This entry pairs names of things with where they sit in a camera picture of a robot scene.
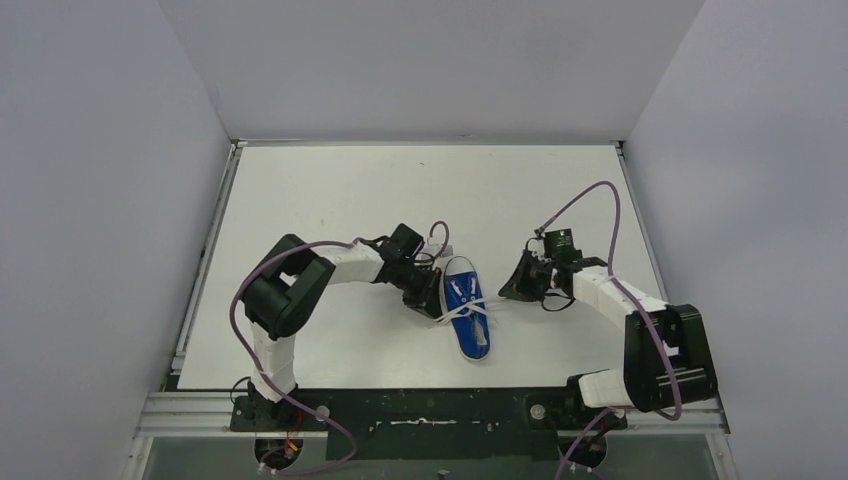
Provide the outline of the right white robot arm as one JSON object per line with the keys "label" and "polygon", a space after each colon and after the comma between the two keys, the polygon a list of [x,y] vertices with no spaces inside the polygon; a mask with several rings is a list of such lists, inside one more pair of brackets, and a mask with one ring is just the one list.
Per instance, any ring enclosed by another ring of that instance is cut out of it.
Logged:
{"label": "right white robot arm", "polygon": [[594,309],[624,335],[621,367],[571,377],[577,390],[562,400],[571,424],[590,425],[604,407],[651,412],[716,396],[703,318],[694,306],[669,304],[617,280],[598,257],[540,259],[528,251],[498,294],[543,302],[558,292]]}

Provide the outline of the white shoelace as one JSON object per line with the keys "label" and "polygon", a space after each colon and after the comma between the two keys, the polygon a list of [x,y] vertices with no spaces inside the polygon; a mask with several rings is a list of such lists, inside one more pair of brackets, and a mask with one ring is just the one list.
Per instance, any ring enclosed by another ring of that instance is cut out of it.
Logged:
{"label": "white shoelace", "polygon": [[434,322],[448,324],[460,318],[486,316],[491,308],[502,309],[507,299],[485,296],[482,282],[474,272],[448,275],[439,288],[443,313]]}

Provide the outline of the blue canvas sneaker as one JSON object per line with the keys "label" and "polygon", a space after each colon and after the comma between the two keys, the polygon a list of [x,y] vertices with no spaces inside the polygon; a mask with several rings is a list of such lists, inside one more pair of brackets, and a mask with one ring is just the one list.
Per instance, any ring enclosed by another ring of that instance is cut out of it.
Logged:
{"label": "blue canvas sneaker", "polygon": [[439,284],[443,314],[437,323],[450,325],[461,355],[482,361],[491,350],[486,298],[473,263],[465,256],[450,257]]}

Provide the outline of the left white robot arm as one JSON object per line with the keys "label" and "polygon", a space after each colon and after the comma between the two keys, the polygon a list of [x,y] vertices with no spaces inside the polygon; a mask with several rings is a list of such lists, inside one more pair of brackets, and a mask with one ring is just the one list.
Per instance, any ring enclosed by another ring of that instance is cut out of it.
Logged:
{"label": "left white robot arm", "polygon": [[403,304],[430,319],[444,310],[439,299],[442,271],[417,257],[423,237],[404,223],[389,236],[350,243],[304,242],[283,236],[237,290],[231,305],[243,306],[252,338],[240,336],[254,364],[250,394],[259,398],[256,412],[273,427],[295,416],[290,394],[297,332],[314,312],[325,290],[335,284],[390,284],[402,293]]}

